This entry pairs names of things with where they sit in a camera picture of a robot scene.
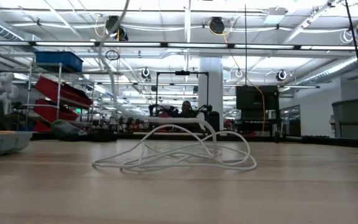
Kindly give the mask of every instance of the metal shelving rack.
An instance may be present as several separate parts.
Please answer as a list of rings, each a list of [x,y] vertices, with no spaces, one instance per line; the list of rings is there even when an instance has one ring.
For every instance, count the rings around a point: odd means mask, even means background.
[[[32,79],[32,74],[33,74],[33,71],[34,71],[34,68],[37,68],[37,67],[40,67],[40,66],[48,66],[48,67],[55,67],[55,68],[58,68],[58,72],[55,73],[58,75],[58,93],[57,93],[57,105],[54,106],[54,105],[31,105],[30,104],[30,94],[31,94],[31,89],[32,89],[32,86],[31,86],[31,79]],[[54,107],[57,109],[56,111],[56,120],[59,119],[59,111],[60,111],[60,102],[61,101],[66,101],[66,102],[70,102],[72,103],[73,105],[78,105],[78,106],[82,106],[82,107],[89,107],[89,105],[85,105],[83,103],[79,103],[79,102],[76,102],[76,101],[73,101],[73,100],[70,100],[70,99],[67,99],[67,98],[64,98],[64,97],[61,97],[60,96],[60,90],[61,90],[61,86],[62,86],[62,75],[63,74],[66,74],[67,72],[63,73],[63,69],[65,71],[69,71],[68,74],[79,74],[81,75],[82,73],[80,72],[70,72],[70,69],[65,67],[62,63],[59,63],[59,64],[53,64],[53,63],[48,63],[48,64],[42,64],[42,63],[31,63],[30,65],[30,70],[29,70],[29,82],[28,82],[28,85],[27,85],[27,104],[24,105],[27,107],[26,109],[26,118],[25,118],[25,128],[27,129],[28,128],[28,121],[29,121],[29,111],[31,109],[31,107],[35,107],[35,106],[41,106],[41,107]],[[49,74],[54,74],[53,72],[51,71],[48,71],[48,70],[45,70],[46,72],[48,72]],[[85,79],[85,81],[82,81],[82,83],[91,83],[92,84],[92,96],[93,96],[93,93],[94,93],[94,82],[92,82],[91,80],[88,80],[87,82],[87,79]],[[83,113],[83,109],[81,108],[81,114],[80,114],[80,121],[67,121],[71,124],[74,124],[76,126],[81,126],[81,127],[90,127],[92,128],[92,122],[93,122],[93,104],[91,105],[91,109],[89,110],[88,109],[88,114],[91,112],[91,119],[89,121],[89,116],[88,116],[88,120],[87,122],[82,122],[82,113]]]

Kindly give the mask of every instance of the table surface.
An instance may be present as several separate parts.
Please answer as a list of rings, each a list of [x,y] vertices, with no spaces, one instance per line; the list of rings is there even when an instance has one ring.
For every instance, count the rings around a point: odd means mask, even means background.
[[[251,142],[250,172],[91,167],[136,142],[35,141],[0,157],[0,223],[358,223],[356,148]]]

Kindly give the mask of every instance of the blue plastic bin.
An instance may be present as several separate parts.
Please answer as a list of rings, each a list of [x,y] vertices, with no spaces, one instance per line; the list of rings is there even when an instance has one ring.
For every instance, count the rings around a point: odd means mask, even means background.
[[[73,52],[36,52],[35,62],[50,72],[58,72],[59,63],[63,65],[63,72],[82,72],[83,61]]]

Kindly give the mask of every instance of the white robot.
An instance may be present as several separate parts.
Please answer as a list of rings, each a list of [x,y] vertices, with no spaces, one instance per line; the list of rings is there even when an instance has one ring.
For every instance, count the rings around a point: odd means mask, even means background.
[[[4,114],[11,112],[12,99],[19,96],[19,89],[13,85],[14,74],[11,72],[2,73],[0,75],[0,100],[4,104]]]

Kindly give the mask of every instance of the white pillar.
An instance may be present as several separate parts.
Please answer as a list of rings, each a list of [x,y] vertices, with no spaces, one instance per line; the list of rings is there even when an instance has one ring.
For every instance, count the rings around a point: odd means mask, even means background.
[[[220,116],[220,130],[223,130],[223,66],[221,58],[200,58],[198,67],[200,72],[209,72],[209,97],[208,104],[213,111]],[[198,106],[207,103],[207,77],[198,75]]]

